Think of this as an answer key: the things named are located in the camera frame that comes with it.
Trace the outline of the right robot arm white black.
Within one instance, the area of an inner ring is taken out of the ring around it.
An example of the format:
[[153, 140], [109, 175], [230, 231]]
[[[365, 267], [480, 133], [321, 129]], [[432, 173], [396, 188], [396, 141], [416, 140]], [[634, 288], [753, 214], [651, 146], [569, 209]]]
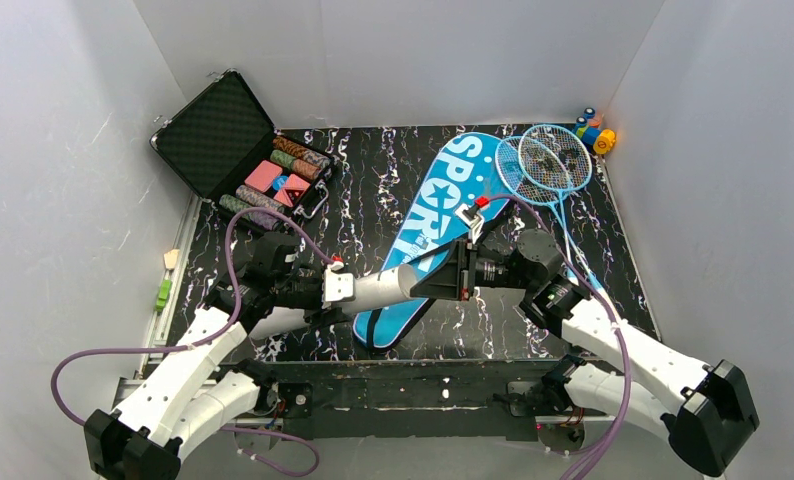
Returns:
[[709, 365], [611, 321], [602, 296], [569, 280], [563, 260], [553, 237], [538, 229], [521, 233], [508, 254], [458, 238], [411, 261], [422, 273], [411, 295], [466, 300], [478, 287], [522, 290], [519, 307], [535, 325], [631, 377], [568, 356], [541, 380], [550, 407], [622, 413], [699, 473], [722, 475], [759, 427], [743, 370], [727, 360]]

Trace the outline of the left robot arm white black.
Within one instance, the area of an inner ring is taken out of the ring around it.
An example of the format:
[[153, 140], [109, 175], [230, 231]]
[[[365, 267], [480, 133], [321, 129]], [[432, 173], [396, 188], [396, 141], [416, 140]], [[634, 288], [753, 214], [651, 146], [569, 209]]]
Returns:
[[321, 282], [299, 274], [296, 237], [268, 232], [255, 255], [205, 297], [189, 329], [125, 399], [83, 426], [92, 470], [105, 479], [174, 479], [206, 439], [249, 411], [276, 412], [276, 373], [266, 363], [223, 360], [248, 336], [299, 329], [321, 305]]

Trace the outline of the white shuttlecock tube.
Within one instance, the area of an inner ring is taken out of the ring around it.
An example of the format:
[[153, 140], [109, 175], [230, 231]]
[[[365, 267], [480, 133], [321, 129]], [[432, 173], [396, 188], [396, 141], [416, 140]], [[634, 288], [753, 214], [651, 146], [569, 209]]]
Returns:
[[[338, 269], [338, 265], [336, 263], [326, 267], [324, 271], [327, 268], [341, 272]], [[322, 284], [324, 271], [321, 273]], [[386, 307], [405, 303], [411, 300], [412, 297], [409, 293], [409, 290], [417, 280], [418, 276], [415, 268], [407, 264], [398, 265], [396, 267], [362, 277], [355, 277], [355, 298], [349, 301], [333, 304], [332, 306], [324, 309], [334, 313], [333, 324], [343, 323], [356, 314], [372, 312], [377, 309], [384, 309]], [[249, 332], [250, 338], [264, 339], [294, 330], [320, 329], [272, 328], [270, 325], [267, 325], [264, 322], [264, 319], [270, 314], [259, 319], [255, 323], [255, 326]]]

